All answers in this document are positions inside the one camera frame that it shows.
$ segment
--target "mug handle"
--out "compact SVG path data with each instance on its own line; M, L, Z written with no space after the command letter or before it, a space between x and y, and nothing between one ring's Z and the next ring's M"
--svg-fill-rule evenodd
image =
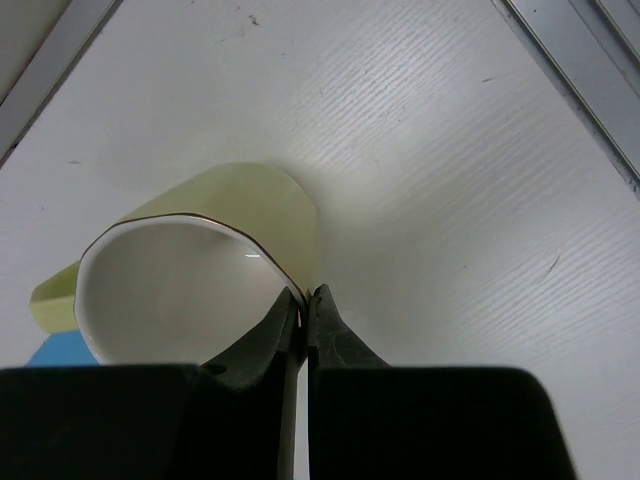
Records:
M73 314L80 262L69 265L38 285L31 294L29 308L40 328L48 333L77 330Z

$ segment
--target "gold rim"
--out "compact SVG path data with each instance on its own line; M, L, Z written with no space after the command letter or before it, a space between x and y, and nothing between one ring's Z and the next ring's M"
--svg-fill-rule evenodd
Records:
M102 232L93 242L91 242L91 244L89 244L89 246L84 250L84 252L82 252L82 255L80 256L80 262L82 262L82 259L84 258L86 253L89 251L89 249L91 247L93 247L93 245L95 245L95 243L98 240L100 240L104 235L106 235L109 231L113 230L114 228L119 227L120 225L125 225L127 223L133 223L133 222L137 222L137 221L140 221L140 220L149 220L151 218L163 218L163 217L191 217L191 218L197 218L197 219L200 219L200 220L205 220L205 221L207 221L209 223L213 223L214 225L218 225L220 227L228 228L229 230L232 230L235 233L237 233L239 235L242 235L244 238L249 240L256 248L258 248L264 255L266 255L267 258L276 266L276 268L278 270L280 270L282 272L282 274L285 277L287 277L287 279L289 279L289 281L291 282L291 285L293 285L295 287L295 289L297 290L298 294L300 295L300 298L302 299L302 303L303 304L300 305L300 307L303 309L303 313L305 313L307 311L307 309L309 307L308 303L307 303L307 296L302 292L302 290L300 289L298 284L293 281L293 279L289 276L289 274L284 271L284 269L280 266L280 264L278 262L276 262L276 260L271 256L271 254L262 245L260 245L260 243L257 242L255 238L253 238L251 235L248 235L247 233L243 232L242 230L238 230L237 228L232 227L231 225L228 225L228 224L226 224L224 222L220 222L218 220L214 220L213 218L205 217L204 215L199 215L197 213L180 213L180 212L164 213L164 214L161 214L161 215L149 215L149 216L146 216L146 217L132 218L131 220L121 220L119 222L116 222L113 225L111 225L109 228L107 228L104 232Z

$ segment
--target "mug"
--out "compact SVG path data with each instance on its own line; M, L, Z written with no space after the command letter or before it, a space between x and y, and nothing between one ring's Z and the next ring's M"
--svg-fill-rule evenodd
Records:
M47 332L79 329L101 363L204 363L267 313L284 287L313 289L316 212L286 173L213 167L108 228L41 285Z

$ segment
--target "mug rim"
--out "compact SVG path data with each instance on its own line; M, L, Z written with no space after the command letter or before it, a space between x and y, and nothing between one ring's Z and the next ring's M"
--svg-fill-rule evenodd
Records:
M278 262L271 256L271 254L262 246L259 242L257 242L251 235L238 230L231 225L225 224L223 222L214 220L204 215L199 215L195 213L167 213L161 215L152 215L147 217L139 217L130 220L122 220L113 224L107 230L105 230L100 236L98 236L91 244L87 247L87 249L82 253L80 257L80 265L78 267L78 276L76 282L75 295L73 300L73 314L76 319L76 323L78 325L78 330L82 335L82 338L87 344L87 347L91 351L91 353L100 361L102 364L113 364L117 363L107 358L102 349L97 345L96 341L91 337L89 330L88 322L86 321L86 312L82 311L82 304L78 302L78 298L83 298L81 295L85 294L85 281L84 277L87 275L87 271L89 267L93 264L93 260L95 259L98 252L102 251L104 247L106 247L113 240L123 235L124 233L133 231L134 229L148 226L148 225L159 225L159 224L188 224L195 225L199 227L206 227L210 230L214 230L225 235L228 235L235 240L238 240L245 245L248 245L252 249L259 253L263 260L267 262L267 264L274 269L274 271L280 276L280 278L284 281L285 286L289 288L293 297L296 299L296 302L300 306L300 308L305 312L307 310L307 299L302 290L296 283L289 277L289 275L280 267Z

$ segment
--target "blue object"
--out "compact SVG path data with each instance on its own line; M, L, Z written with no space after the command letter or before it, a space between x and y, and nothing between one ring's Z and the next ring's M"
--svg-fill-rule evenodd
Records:
M31 357L28 367L98 365L80 332L51 335Z

